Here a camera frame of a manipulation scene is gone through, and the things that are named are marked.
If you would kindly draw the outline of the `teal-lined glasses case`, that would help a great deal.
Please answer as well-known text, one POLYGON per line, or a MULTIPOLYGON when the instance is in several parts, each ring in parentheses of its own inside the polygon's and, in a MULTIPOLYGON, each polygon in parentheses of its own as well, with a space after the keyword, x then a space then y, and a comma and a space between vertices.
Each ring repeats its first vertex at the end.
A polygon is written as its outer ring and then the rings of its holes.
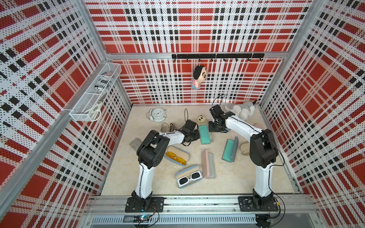
POLYGON ((209 128, 207 125, 199 126, 199 134, 200 134, 200 140, 201 140, 202 145, 212 143, 213 138, 211 137, 211 134, 209 132, 209 128))

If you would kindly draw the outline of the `small pink glasses case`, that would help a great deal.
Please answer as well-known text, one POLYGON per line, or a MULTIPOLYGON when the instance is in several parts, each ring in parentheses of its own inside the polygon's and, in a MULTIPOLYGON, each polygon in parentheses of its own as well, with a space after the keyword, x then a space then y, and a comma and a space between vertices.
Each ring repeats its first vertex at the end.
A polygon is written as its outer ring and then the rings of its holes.
POLYGON ((256 127, 256 128, 262 129, 262 130, 266 129, 266 126, 264 124, 261 124, 261 123, 255 123, 253 126, 256 127))

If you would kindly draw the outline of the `grey marble teal-lined case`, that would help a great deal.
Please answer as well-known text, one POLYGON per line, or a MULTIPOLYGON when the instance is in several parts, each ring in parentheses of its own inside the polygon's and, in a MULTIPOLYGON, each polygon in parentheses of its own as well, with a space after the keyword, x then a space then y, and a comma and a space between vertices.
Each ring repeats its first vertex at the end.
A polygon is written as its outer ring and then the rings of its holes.
POLYGON ((138 151, 138 148, 141 146, 142 141, 139 138, 135 138, 129 145, 134 151, 138 151))

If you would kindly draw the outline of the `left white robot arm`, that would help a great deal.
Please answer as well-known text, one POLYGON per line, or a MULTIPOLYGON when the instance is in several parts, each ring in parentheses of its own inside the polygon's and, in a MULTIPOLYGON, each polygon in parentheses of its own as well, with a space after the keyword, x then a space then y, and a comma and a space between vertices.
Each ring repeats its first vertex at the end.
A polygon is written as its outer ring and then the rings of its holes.
POLYGON ((198 124, 192 120, 187 120, 181 129, 168 133, 151 130, 136 152, 140 173, 132 197, 141 200, 151 197, 155 167, 161 163, 169 146, 175 144, 188 146, 199 138, 198 124))

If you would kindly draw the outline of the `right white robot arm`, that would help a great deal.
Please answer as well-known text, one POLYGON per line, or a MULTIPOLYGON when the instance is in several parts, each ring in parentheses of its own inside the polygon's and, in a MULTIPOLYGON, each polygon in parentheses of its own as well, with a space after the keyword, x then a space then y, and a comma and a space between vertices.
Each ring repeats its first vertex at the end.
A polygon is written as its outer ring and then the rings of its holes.
POLYGON ((209 122, 210 131, 232 130, 250 143, 250 159, 256 165, 254 195, 260 198, 273 196, 271 167, 279 155, 273 132, 257 128, 236 117, 233 112, 223 112, 218 104, 212 106, 209 111, 213 117, 209 122))

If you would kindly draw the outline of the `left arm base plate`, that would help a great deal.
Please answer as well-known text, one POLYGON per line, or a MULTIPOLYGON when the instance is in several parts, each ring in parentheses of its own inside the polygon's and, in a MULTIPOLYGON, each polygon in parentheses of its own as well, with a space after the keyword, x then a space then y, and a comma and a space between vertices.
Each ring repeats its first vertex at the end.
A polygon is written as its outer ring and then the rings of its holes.
POLYGON ((130 197, 127 199, 125 206, 126 213, 137 213, 137 212, 162 212, 164 207, 164 197, 149 197, 146 200, 139 198, 134 199, 130 197))

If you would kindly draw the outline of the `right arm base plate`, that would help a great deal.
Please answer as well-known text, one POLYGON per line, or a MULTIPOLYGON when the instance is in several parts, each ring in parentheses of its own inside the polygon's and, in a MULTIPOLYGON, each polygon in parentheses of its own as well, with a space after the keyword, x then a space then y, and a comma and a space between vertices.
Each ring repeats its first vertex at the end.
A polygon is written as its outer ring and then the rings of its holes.
POLYGON ((262 200, 257 196, 241 196, 238 197, 241 212, 278 212, 279 207, 274 198, 262 200))

